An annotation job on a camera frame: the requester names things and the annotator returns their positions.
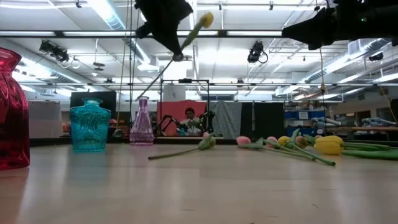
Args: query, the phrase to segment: pink glass vase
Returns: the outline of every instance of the pink glass vase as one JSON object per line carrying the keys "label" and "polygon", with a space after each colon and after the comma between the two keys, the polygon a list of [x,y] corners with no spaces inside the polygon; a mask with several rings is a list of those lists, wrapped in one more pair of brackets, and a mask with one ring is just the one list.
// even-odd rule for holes
{"label": "pink glass vase", "polygon": [[21,56],[0,48],[0,170],[27,167],[29,107],[25,93],[11,74]]}
{"label": "pink glass vase", "polygon": [[149,119],[148,97],[139,99],[139,109],[134,126],[130,131],[130,144],[152,145],[154,143],[154,131]]}

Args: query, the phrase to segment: vase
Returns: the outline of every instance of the vase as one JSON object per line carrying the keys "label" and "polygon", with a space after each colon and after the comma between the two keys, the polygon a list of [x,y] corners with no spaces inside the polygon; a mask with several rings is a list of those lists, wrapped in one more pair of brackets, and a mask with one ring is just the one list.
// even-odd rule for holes
{"label": "vase", "polygon": [[132,145],[152,145],[154,143],[154,131],[148,112],[148,99],[146,96],[139,99],[137,117],[130,131],[130,144]]}
{"label": "vase", "polygon": [[30,164],[29,106],[24,91],[11,77],[21,58],[0,48],[0,170]]}
{"label": "vase", "polygon": [[101,108],[102,100],[84,98],[84,106],[70,108],[70,131],[75,152],[104,152],[111,111]]}

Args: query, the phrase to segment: gray curtain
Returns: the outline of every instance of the gray curtain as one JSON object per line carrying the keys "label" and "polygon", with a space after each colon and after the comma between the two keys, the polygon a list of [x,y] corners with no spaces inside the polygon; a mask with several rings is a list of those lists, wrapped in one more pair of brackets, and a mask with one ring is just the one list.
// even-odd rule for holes
{"label": "gray curtain", "polygon": [[215,134],[222,134],[224,139],[236,139],[241,133],[242,103],[210,102],[210,110],[216,113],[213,119]]}
{"label": "gray curtain", "polygon": [[29,137],[59,138],[63,135],[61,106],[55,102],[29,102]]}

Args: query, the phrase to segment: man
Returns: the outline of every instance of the man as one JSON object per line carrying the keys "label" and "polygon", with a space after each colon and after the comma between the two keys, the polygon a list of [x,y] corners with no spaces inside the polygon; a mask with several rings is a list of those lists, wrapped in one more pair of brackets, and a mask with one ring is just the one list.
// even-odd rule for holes
{"label": "man", "polygon": [[185,110],[185,116],[187,119],[193,119],[195,117],[195,111],[192,108],[187,108]]}
{"label": "man", "polygon": [[184,124],[188,127],[187,131],[180,132],[180,135],[189,135],[189,136],[200,136],[201,135],[201,126],[199,124],[199,118],[195,117],[195,110],[192,108],[187,108],[185,110],[186,120],[181,121],[181,124]]}

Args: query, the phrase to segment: window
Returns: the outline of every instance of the window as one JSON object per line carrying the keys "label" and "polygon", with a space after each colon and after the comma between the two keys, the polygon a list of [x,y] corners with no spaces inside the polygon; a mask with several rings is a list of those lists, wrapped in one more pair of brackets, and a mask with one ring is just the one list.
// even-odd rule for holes
{"label": "window", "polygon": [[[217,101],[217,100],[234,100],[234,95],[210,95],[210,101]],[[207,100],[207,95],[202,95],[201,100]]]}
{"label": "window", "polygon": [[376,111],[377,117],[388,121],[394,121],[390,108],[380,108]]}

